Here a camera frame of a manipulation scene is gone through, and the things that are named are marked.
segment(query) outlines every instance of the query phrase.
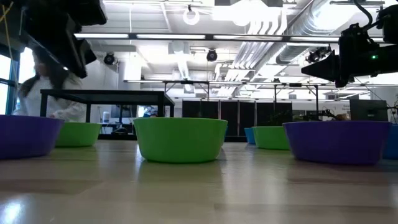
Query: ceiling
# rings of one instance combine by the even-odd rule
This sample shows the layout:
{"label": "ceiling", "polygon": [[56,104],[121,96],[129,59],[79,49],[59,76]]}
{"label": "ceiling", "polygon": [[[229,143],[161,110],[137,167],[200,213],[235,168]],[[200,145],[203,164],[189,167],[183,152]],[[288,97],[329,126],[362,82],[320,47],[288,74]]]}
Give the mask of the ceiling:
{"label": "ceiling", "polygon": [[[309,2],[309,0],[296,0],[284,4],[284,11],[286,13],[287,23],[289,23]],[[199,21],[195,25],[188,25],[183,15],[187,9],[186,3],[171,4],[170,2],[160,2],[152,4],[107,4],[105,3],[106,14],[108,22],[103,26],[89,26],[84,27],[83,32],[91,33],[176,33],[176,34],[247,34],[250,31],[250,25],[237,26],[233,21],[220,21],[213,18],[216,16],[216,11],[219,7],[214,7],[214,0],[202,1],[201,4],[193,3],[192,8],[199,11]],[[338,6],[337,9],[346,9],[352,6]],[[378,7],[367,7],[371,12],[373,18],[376,18]],[[366,16],[358,9],[353,9],[353,17],[342,23],[330,35],[339,35],[340,32],[346,29],[350,24],[359,22],[362,25],[367,23]],[[247,14],[237,13],[229,15],[230,20],[235,17],[245,17]],[[370,35],[381,36],[381,31],[371,29]],[[120,61],[123,61],[130,56],[133,48],[142,59],[142,75],[146,80],[160,79],[164,75],[164,79],[168,79],[173,71],[179,70],[178,58],[174,54],[169,54],[168,40],[91,40],[90,43],[93,50],[97,52],[112,52],[115,51]],[[215,72],[218,63],[231,63],[237,57],[239,50],[242,47],[242,42],[224,42],[224,41],[186,41],[189,46],[189,56],[187,56],[187,68],[190,71],[204,71],[203,79],[208,79],[206,72]],[[332,44],[333,49],[338,50],[336,44]],[[206,55],[208,49],[216,49],[218,60],[216,62],[208,62]],[[287,82],[322,82],[324,80],[316,78],[308,78],[308,76],[301,74],[301,66],[305,65],[305,54],[295,58],[295,61],[283,70],[283,79]],[[254,73],[258,72],[259,68],[253,68]]]}

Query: purple bowl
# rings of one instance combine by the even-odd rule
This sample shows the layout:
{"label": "purple bowl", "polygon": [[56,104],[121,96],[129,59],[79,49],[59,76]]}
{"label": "purple bowl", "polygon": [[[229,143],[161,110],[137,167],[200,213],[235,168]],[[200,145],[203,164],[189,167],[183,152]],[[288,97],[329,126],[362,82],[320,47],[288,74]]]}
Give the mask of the purple bowl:
{"label": "purple bowl", "polygon": [[0,115],[0,159],[47,155],[54,147],[63,120]]}
{"label": "purple bowl", "polygon": [[382,121],[311,121],[283,125],[296,159],[349,165],[376,164],[391,127],[391,123]]}

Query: window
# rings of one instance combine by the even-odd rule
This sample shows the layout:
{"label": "window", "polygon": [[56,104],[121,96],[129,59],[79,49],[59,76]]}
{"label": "window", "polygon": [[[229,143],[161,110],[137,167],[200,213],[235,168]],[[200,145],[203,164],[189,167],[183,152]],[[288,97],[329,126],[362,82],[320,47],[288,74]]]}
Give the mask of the window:
{"label": "window", "polygon": [[11,59],[0,55],[0,78],[10,79]]}
{"label": "window", "polygon": [[8,85],[0,84],[0,114],[6,114]]}
{"label": "window", "polygon": [[25,48],[24,53],[21,53],[21,61],[19,65],[19,83],[24,83],[26,80],[35,75],[34,61],[32,50]]}

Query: white lab coat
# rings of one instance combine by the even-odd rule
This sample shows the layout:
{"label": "white lab coat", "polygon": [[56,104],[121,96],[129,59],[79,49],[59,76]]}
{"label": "white lab coat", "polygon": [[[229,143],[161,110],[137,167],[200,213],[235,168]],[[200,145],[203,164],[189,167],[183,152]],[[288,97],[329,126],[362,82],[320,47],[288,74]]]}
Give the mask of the white lab coat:
{"label": "white lab coat", "polygon": [[[81,81],[78,77],[70,75],[63,84],[66,90],[80,90]],[[20,106],[13,114],[25,116],[40,116],[41,93],[40,90],[52,89],[50,80],[47,77],[40,77],[26,97],[19,97]],[[52,96],[47,100],[47,114],[54,115],[55,118],[65,121],[84,121],[85,107],[81,103],[76,103],[64,99],[55,99]]]}

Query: person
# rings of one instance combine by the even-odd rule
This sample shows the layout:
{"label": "person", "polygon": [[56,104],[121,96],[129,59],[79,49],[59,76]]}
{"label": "person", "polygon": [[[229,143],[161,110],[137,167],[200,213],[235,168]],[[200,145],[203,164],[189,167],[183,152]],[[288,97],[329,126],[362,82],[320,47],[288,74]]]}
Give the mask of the person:
{"label": "person", "polygon": [[[40,116],[41,89],[79,90],[80,79],[63,69],[41,47],[33,49],[35,76],[26,80],[18,92],[19,107],[14,115]],[[47,117],[65,121],[83,121],[85,108],[76,103],[49,96],[47,102]]]}

